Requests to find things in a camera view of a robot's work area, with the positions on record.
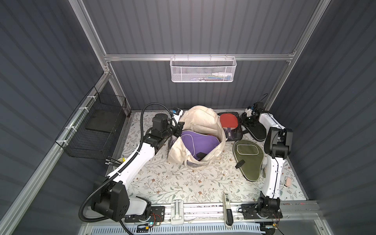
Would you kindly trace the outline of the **green paddle case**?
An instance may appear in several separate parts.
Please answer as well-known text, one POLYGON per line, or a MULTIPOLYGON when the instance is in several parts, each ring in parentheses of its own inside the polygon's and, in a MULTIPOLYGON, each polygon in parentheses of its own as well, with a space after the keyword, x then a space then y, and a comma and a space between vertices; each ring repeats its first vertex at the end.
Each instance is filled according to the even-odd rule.
POLYGON ((241 171, 244 178, 250 182, 258 181, 264 159, 261 147, 250 140, 239 140, 234 143, 233 155, 237 163, 235 168, 241 171))

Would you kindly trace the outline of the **black paddle case white piping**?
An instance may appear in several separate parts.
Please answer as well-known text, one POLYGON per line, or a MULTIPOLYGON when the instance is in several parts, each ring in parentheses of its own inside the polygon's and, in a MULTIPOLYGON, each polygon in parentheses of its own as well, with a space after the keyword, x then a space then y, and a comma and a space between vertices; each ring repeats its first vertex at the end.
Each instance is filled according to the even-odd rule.
POLYGON ((245 133, 249 133, 253 139, 262 142, 266 139, 266 129, 254 116, 248 117, 243 113, 240 117, 241 125, 245 128, 245 133))

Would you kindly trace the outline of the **clear ping pong paddle set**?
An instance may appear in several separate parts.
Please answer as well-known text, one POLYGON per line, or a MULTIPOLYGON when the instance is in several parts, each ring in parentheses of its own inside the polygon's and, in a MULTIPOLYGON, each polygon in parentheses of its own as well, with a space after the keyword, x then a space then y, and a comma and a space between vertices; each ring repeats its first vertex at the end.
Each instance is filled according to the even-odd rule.
POLYGON ((236 112, 218 113, 227 142, 236 142, 242 139, 243 133, 239 114, 236 112))

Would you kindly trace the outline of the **cream canvas tote bag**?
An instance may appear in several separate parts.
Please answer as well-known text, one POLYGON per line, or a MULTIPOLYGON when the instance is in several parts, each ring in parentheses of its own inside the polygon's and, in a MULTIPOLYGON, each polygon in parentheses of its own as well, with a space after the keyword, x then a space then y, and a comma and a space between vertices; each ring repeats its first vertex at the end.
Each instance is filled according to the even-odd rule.
POLYGON ((219 145, 202 159, 197 160, 183 143, 182 137, 178 137, 168 151, 167 161, 184 165, 189 169, 200 169, 210 165, 218 159, 225 148, 227 138, 220 123, 218 114, 211 108, 205 106, 194 106, 185 111, 179 119, 184 123, 184 131, 193 131, 197 134, 209 134, 219 140, 219 145))

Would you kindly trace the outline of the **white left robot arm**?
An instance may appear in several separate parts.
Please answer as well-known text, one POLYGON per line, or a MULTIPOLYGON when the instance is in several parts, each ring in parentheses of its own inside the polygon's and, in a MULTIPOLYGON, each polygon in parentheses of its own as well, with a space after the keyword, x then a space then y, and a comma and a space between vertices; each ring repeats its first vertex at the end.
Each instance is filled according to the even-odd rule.
POLYGON ((141 131, 140 144, 131 156, 97 182, 89 199, 91 209, 101 215, 95 221, 111 219, 119 222, 126 217, 146 221, 150 218, 151 202, 139 196, 129 196, 127 190, 135 176, 166 141, 182 133, 184 124, 179 120, 182 114, 179 108, 173 108, 167 114, 156 114, 152 126, 141 131))

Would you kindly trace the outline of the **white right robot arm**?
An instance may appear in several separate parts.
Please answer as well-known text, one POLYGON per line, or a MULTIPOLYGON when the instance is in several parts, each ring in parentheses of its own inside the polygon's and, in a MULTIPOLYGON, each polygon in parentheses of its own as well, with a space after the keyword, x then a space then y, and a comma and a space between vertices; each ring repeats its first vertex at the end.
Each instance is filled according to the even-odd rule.
POLYGON ((264 142, 266 154, 266 178, 258 198, 256 213, 260 218, 277 215, 280 210, 280 182, 282 170, 292 149, 293 131, 281 125, 275 117, 264 110, 260 101, 249 106, 241 117, 244 133, 264 142))

